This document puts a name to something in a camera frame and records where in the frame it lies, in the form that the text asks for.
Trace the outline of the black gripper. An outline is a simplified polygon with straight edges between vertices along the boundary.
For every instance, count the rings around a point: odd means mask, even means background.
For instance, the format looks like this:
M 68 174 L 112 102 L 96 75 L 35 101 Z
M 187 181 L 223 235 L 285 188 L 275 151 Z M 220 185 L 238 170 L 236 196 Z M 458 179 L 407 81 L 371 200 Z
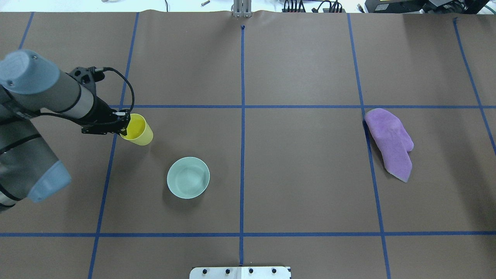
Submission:
M 80 119 L 82 134 L 106 135 L 107 133 L 127 135 L 131 121 L 131 110 L 115 110 L 96 97 L 96 102 L 87 115 Z

